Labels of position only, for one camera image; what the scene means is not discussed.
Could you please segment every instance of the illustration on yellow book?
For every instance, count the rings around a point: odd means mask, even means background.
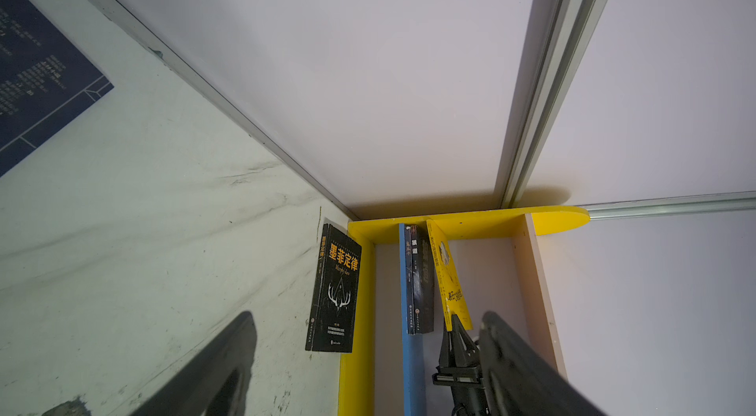
[[[454,267],[454,259],[449,251],[449,242],[441,228],[433,220],[426,222],[430,248],[433,251],[433,263],[435,275],[439,279],[439,293],[441,294],[441,307],[444,309],[444,321],[446,330],[451,331],[451,316],[456,314],[460,318],[462,326],[468,331],[473,329],[473,320],[467,310],[467,303],[462,294],[460,280],[457,277],[457,268]]]

